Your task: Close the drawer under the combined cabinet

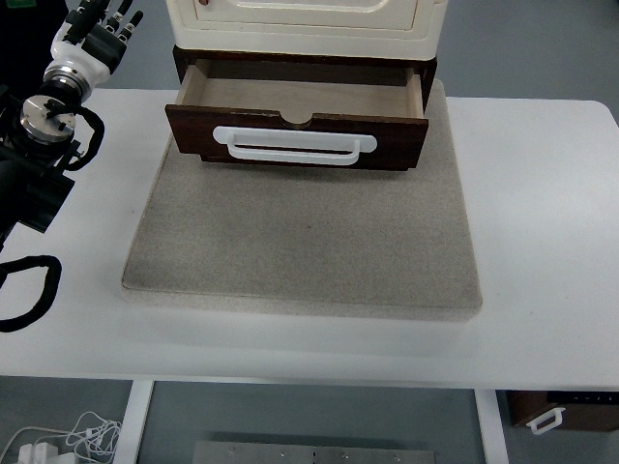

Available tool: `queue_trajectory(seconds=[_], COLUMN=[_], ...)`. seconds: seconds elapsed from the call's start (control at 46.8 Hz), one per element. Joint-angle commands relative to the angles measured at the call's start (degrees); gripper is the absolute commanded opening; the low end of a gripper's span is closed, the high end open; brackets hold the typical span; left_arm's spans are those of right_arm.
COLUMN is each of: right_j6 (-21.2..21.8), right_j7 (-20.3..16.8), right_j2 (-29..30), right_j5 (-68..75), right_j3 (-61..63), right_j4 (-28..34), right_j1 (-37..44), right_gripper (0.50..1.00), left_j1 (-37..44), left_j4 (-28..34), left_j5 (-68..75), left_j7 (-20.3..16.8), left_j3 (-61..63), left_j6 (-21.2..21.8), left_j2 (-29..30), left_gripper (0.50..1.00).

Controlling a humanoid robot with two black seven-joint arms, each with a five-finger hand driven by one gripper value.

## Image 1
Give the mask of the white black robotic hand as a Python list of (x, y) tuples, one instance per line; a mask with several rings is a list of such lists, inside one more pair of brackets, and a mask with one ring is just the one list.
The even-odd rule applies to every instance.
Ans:
[[(123, 40), (100, 24), (96, 24), (87, 35), (87, 18), (93, 17), (97, 18), (98, 22), (103, 22), (107, 18), (110, 4), (111, 0), (81, 0), (76, 10), (69, 12), (50, 48), (50, 81), (63, 81), (74, 88), (95, 88), (114, 74), (126, 52), (127, 41), (143, 18), (143, 11), (136, 11), (125, 25)], [(120, 27), (131, 5), (132, 0), (123, 0), (120, 3), (109, 18), (110, 29)], [(72, 44), (67, 39), (83, 40)]]

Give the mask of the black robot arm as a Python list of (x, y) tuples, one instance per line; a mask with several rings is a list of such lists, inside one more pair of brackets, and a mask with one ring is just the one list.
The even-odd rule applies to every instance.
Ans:
[(103, 142), (101, 118), (84, 103), (116, 71), (143, 18), (108, 1), (1, 4), (1, 237), (22, 223), (51, 224)]

